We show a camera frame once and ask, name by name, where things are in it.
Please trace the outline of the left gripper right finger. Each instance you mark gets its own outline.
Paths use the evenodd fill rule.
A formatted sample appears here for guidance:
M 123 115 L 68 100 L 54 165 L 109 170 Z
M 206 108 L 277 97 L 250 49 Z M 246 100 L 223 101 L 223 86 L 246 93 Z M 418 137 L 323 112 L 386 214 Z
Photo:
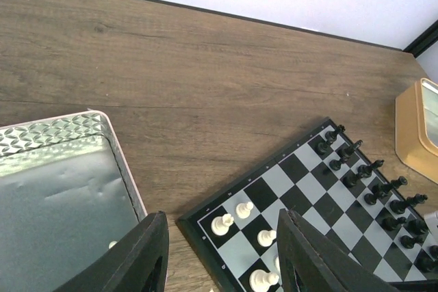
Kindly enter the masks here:
M 396 291 L 364 269 L 297 212 L 281 209 L 277 244 L 284 291 Z

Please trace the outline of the pink metal tin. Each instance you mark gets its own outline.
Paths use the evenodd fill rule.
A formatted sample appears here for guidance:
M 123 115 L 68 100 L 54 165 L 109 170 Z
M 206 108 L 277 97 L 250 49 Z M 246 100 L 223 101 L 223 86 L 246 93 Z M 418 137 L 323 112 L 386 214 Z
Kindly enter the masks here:
M 146 214 L 102 111 L 1 128 L 2 291 L 55 290 Z

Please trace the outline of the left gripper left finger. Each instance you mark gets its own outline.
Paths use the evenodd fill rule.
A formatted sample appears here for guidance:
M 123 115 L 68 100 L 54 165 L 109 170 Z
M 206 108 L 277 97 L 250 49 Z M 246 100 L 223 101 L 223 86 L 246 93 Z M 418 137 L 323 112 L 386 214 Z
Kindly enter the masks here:
M 101 258 L 57 291 L 163 291 L 169 229 L 163 211 L 148 214 Z

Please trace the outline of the white chess piece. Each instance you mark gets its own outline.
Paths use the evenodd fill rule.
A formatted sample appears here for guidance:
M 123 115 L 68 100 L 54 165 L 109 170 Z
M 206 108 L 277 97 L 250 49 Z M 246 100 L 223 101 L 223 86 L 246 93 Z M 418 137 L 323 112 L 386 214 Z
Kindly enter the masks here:
M 235 208 L 235 213 L 240 219 L 246 219 L 250 216 L 254 204 L 251 201 L 241 202 Z
M 230 226 L 234 223 L 234 217 L 230 213 L 215 217 L 211 222 L 211 231 L 217 236 L 224 236 L 228 233 Z

